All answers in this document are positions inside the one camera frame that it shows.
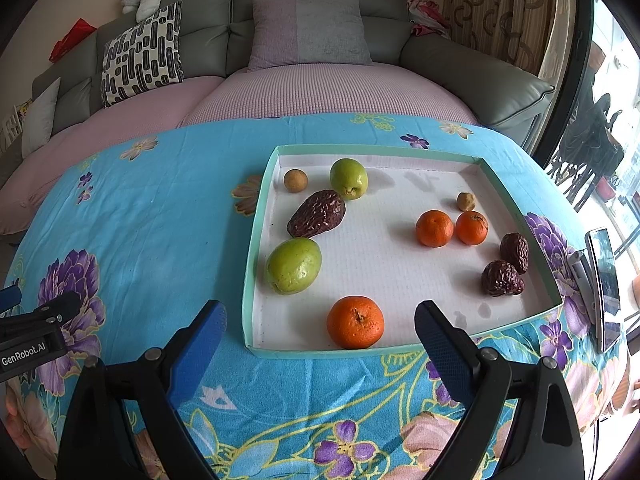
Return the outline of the red bag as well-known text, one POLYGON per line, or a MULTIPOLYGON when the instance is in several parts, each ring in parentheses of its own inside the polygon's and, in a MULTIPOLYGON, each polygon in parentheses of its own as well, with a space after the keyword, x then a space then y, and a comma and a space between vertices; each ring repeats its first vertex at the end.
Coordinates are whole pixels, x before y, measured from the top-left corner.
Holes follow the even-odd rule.
POLYGON ((49 55, 49 62, 58 62, 64 55, 78 46, 81 41, 91 36, 95 31, 96 28, 93 25, 89 24, 83 18, 78 18, 72 28, 66 32, 66 35, 55 43, 49 55))

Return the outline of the black chair with clothes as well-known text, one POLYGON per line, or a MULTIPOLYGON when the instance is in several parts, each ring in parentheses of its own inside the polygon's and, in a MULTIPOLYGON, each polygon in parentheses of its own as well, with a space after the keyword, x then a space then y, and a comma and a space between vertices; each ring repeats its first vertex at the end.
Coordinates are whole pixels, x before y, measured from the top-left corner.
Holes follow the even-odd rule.
POLYGON ((608 116, 611 95, 605 93, 597 102, 577 113, 562 135, 550 160, 548 176, 556 186, 570 182, 564 192, 574 211, 579 212, 602 178, 613 177, 624 158, 624 149, 612 135, 618 110, 608 116))

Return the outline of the patterned curtain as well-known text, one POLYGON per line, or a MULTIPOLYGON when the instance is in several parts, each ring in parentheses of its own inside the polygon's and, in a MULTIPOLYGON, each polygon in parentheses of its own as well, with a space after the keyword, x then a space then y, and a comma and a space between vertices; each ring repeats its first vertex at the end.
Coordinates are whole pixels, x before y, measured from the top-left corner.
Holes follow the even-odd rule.
POLYGON ((451 38, 554 81, 564 70, 576 0, 444 0, 451 38))

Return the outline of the grey sofa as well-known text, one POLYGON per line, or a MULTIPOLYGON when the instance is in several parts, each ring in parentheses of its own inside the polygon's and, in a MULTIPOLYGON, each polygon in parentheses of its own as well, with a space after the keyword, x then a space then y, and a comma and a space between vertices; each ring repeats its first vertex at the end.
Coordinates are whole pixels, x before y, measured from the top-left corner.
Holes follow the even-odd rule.
MULTIPOLYGON (((253 0, 178 1, 182 2, 183 81, 250 72, 253 0)), ((405 0, 359 1, 370 65, 395 65, 433 81, 469 107, 477 125, 503 133, 518 144, 526 143, 534 121, 548 106, 553 91, 550 84, 441 36, 412 36, 405 0)), ((134 17, 126 14, 101 26, 35 79, 32 90, 41 93, 61 78, 51 138, 108 108, 102 105, 99 90, 103 50, 132 24, 134 17)), ((21 148, 12 144, 1 157, 1 186, 23 160, 21 148)))

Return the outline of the orange mandarin with stem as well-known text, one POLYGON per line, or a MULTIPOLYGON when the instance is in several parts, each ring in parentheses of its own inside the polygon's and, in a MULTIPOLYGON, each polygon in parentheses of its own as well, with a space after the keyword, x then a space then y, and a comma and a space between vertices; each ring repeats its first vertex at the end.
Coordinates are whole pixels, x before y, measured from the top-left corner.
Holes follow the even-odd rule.
POLYGON ((465 245, 482 244, 489 232, 489 223, 484 214, 475 210, 462 212, 458 217, 454 232, 465 245))

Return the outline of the phone on stand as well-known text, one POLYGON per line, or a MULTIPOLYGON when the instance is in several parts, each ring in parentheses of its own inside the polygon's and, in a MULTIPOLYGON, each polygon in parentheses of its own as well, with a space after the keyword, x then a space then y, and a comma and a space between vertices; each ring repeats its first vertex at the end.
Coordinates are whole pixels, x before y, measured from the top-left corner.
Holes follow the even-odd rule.
POLYGON ((596 337, 599 351, 604 353, 616 344, 623 333, 620 286, 608 230, 588 231, 585 242, 596 315, 596 337))

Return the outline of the white magazine rack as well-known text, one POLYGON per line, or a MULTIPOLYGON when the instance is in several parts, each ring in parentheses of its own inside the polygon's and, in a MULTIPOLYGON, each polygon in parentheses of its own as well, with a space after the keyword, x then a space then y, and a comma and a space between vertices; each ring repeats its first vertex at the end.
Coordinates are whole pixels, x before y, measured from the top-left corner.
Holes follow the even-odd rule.
POLYGON ((21 104, 14 105, 9 114, 2 119, 0 138, 1 153, 5 153, 13 142, 22 134, 23 122, 31 105, 32 99, 28 99, 21 104))

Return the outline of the purple grey cushion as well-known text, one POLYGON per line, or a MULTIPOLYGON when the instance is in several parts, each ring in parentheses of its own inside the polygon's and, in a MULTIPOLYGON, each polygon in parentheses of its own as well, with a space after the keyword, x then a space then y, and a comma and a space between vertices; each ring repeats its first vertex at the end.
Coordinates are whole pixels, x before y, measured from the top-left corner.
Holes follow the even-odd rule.
POLYGON ((253 0, 251 72, 300 64, 370 65, 359 0, 253 0))

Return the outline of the light grey cushion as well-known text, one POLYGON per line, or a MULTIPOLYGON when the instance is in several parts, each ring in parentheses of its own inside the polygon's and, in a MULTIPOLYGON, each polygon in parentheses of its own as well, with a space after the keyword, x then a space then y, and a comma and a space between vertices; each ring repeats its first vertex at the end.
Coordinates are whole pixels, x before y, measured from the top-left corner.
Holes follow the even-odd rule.
POLYGON ((21 143, 21 153, 24 159, 42 148, 43 145, 46 145, 50 140, 60 84, 61 78, 56 78, 55 81, 30 104, 27 110, 23 122, 21 143))

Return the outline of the black white patterned cushion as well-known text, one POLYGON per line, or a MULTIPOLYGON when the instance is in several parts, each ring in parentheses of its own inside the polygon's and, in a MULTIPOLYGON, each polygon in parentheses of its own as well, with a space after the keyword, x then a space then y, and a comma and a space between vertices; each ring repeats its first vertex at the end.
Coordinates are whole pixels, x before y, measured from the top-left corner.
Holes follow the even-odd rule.
POLYGON ((183 82, 181 23, 182 2, 175 1, 105 45, 100 85, 104 107, 183 82))

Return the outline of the green shallow cardboard tray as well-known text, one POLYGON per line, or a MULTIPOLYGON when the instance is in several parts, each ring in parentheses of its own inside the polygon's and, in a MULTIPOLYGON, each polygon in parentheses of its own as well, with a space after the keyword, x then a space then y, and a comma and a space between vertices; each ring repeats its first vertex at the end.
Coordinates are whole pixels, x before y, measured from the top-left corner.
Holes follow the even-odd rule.
POLYGON ((480 276, 499 255, 502 238, 528 233, 512 194, 485 159, 438 151, 367 145, 280 145, 271 153, 255 209, 242 298, 246 348, 269 359, 344 358, 326 331, 337 300, 371 298, 382 310, 385 330, 373 353, 418 350, 414 310, 433 300, 448 321, 472 336, 510 330, 559 307, 559 287, 537 244, 529 247, 525 288, 516 296, 491 297, 480 276), (302 170, 310 192, 329 185, 332 165, 351 158, 369 176, 366 194, 346 205, 342 222, 319 234, 322 263, 302 292, 281 295, 268 283, 266 262, 288 239, 286 225, 303 203, 288 192, 288 170, 302 170), (488 220, 486 240, 476 246, 452 240, 428 248, 416 239, 416 222, 431 209, 457 218, 457 195, 470 192, 488 220))

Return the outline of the orange mandarin front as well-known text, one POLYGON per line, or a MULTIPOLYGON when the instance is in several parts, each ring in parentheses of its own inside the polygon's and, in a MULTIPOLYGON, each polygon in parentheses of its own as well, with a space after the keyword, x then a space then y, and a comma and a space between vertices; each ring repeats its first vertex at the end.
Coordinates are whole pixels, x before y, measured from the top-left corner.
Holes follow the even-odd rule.
POLYGON ((416 222, 416 239, 425 247, 445 246, 453 236, 454 222, 443 211, 425 211, 416 222))

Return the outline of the brown longan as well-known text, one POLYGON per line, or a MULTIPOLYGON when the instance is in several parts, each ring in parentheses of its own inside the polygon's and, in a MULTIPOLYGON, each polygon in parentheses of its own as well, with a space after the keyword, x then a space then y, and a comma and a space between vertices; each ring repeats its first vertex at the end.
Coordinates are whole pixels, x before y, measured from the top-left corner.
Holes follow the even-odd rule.
POLYGON ((300 193, 308 186, 308 177, 300 169, 290 169, 283 177, 283 184, 289 193, 300 193))

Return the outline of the silver phone stand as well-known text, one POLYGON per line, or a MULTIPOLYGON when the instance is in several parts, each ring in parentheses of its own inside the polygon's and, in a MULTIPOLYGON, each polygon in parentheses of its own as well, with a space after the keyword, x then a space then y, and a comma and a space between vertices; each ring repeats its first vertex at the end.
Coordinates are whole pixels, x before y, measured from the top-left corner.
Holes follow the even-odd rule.
POLYGON ((568 257, 567 262, 579 289, 580 296, 582 296, 582 302, 585 305, 589 321, 592 325, 596 325, 596 312, 594 312, 593 288, 587 251, 585 249, 576 250, 568 257))

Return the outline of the pink red clothing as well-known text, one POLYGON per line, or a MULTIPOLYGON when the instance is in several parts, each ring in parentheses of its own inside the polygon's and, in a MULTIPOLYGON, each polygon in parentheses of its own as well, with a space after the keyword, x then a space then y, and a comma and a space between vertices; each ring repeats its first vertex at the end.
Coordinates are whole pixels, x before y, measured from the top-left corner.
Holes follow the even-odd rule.
POLYGON ((411 35, 415 37, 437 35, 450 38, 450 26, 433 0, 407 0, 411 35))

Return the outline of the walnut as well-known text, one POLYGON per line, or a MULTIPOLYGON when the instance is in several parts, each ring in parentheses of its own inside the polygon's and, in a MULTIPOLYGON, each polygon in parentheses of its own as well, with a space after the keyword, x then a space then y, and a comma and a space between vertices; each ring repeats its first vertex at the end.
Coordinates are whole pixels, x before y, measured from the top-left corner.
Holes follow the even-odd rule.
POLYGON ((460 211, 471 211, 476 207, 476 198, 471 192, 461 192, 457 196, 456 203, 460 211))

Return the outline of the pink sofa seat cover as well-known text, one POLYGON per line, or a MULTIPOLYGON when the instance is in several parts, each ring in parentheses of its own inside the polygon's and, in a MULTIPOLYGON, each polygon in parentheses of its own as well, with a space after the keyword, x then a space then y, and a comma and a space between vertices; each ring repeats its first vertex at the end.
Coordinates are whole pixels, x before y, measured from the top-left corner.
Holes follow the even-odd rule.
POLYGON ((433 81, 387 64, 292 65, 201 76, 102 108, 28 155, 1 187, 1 232, 24 232, 67 169, 140 136, 220 120, 316 113, 424 116, 473 125, 459 98, 433 81))

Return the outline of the dried red date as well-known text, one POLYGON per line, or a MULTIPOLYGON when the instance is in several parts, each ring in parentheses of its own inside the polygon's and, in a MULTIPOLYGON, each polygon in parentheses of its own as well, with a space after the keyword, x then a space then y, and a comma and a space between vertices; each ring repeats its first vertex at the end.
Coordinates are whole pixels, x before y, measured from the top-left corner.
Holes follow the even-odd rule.
POLYGON ((311 238, 335 229, 346 214, 342 196, 333 190, 311 194, 288 220, 286 230, 292 237, 311 238))
POLYGON ((500 243, 500 257, 512 264, 518 274, 524 274, 529 266, 529 244, 518 232, 506 234, 500 243))
POLYGON ((521 295, 525 289, 524 280, 511 263, 494 260, 485 266, 480 284, 491 297, 521 295))

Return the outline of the green jujube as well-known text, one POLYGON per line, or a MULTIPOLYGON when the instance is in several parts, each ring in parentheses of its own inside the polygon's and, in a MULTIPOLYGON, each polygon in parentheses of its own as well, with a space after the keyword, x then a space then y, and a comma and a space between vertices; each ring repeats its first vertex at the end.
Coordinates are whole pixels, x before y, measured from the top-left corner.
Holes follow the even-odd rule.
POLYGON ((292 295, 308 288, 320 273, 322 255, 310 238, 292 238, 273 249, 266 262, 266 280, 280 295, 292 295))
POLYGON ((367 170, 358 160, 341 158, 330 169, 330 185, 344 200, 356 200, 367 192, 367 170))

